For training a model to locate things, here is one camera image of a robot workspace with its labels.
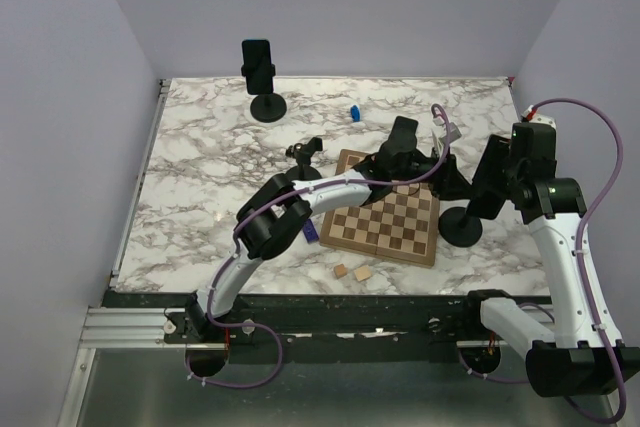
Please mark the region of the silver black smartphone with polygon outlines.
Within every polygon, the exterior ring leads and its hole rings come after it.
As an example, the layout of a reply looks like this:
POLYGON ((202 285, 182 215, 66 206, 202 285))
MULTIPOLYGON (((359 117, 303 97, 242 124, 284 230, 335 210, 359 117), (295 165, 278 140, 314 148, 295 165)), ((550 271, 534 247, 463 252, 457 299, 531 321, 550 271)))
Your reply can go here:
POLYGON ((412 151, 417 146, 417 127, 418 122, 416 120, 397 116, 391 128, 388 141, 395 147, 412 151))

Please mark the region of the black phone stand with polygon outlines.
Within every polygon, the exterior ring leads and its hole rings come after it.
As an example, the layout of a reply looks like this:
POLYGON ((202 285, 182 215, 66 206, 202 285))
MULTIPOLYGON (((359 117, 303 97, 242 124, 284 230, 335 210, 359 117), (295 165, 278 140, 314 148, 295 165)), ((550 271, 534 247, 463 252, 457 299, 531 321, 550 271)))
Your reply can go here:
POLYGON ((481 238, 481 220, 470 216, 464 207, 451 207, 438 220, 438 230, 442 238, 455 247, 471 247, 481 238))
POLYGON ((287 112, 287 104, 285 99, 274 92, 264 95, 251 95, 253 100, 250 104, 250 113, 253 118, 262 123, 273 123, 281 118, 287 112))
POLYGON ((323 150, 323 141, 320 137, 312 137, 307 143, 296 143, 286 149, 285 155, 296 162, 296 166, 290 168, 286 177, 290 181, 311 181, 322 178, 317 169, 311 166, 311 158, 316 152, 323 150))

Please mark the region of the black phone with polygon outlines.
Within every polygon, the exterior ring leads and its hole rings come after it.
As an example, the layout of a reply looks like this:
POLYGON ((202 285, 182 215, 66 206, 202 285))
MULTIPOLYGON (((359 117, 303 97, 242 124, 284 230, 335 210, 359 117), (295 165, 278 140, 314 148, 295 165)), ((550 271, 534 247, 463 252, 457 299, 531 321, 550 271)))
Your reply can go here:
POLYGON ((250 95, 271 94, 275 67, 272 64, 270 42, 267 39, 245 39, 241 48, 241 75, 245 78, 247 92, 250 95))

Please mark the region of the blue phone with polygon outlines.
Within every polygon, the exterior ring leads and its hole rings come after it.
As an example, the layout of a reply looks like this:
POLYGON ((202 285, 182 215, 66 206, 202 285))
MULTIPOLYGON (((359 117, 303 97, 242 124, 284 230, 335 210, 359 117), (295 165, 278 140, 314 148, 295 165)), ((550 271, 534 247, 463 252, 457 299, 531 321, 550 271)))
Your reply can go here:
POLYGON ((472 217, 494 220, 508 199, 505 166, 509 157, 509 140, 492 134, 472 179, 467 213, 472 217))

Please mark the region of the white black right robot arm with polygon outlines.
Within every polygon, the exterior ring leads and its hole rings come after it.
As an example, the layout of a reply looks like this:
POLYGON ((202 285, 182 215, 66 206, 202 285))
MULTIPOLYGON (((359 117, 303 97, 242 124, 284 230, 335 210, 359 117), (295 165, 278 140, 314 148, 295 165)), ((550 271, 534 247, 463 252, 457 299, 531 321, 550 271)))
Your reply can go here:
POLYGON ((579 226, 586 205, 578 183, 556 177, 556 131, 549 124, 520 122, 498 141, 492 184, 513 203, 541 255, 553 306, 547 328, 504 294, 482 294, 464 309, 460 326, 480 339, 494 332, 525 361, 529 383, 541 397, 608 395, 617 390, 612 362, 624 378, 639 370, 639 351, 624 344, 602 292, 579 226))

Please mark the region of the black back phone stand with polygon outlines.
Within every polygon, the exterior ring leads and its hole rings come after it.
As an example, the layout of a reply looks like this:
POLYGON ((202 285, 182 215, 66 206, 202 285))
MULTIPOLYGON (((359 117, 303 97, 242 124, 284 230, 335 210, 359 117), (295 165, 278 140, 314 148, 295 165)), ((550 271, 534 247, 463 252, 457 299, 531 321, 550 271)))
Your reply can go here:
POLYGON ((287 104, 285 99, 274 92, 264 95, 251 95, 253 100, 250 104, 250 113, 253 118, 262 123, 273 123, 281 118, 287 112, 287 104))

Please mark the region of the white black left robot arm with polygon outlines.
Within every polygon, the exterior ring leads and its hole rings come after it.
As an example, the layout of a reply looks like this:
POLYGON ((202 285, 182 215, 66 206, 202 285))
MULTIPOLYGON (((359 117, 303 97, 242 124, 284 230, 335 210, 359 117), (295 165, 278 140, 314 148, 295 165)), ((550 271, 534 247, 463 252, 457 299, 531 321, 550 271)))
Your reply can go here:
POLYGON ((232 253, 197 294, 200 308, 188 317, 187 329, 201 342, 214 340, 241 288, 266 260, 284 253, 312 217, 349 207, 373 204, 396 187, 425 183, 443 200, 470 197, 471 183, 458 170, 445 147, 425 156, 414 144, 391 140, 342 174, 311 181, 270 178, 240 209, 232 232, 232 253))

